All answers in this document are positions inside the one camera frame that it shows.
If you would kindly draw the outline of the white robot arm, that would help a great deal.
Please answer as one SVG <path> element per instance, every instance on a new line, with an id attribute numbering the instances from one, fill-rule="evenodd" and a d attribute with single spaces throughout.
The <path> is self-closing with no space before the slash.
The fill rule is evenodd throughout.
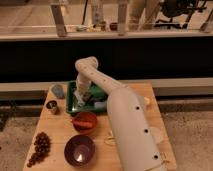
<path id="1" fill-rule="evenodd" d="M 107 95 L 107 113 L 123 171 L 167 171 L 145 116 L 145 101 L 128 85 L 98 70 L 96 57 L 75 62 L 77 91 L 83 95 L 91 83 Z"/>

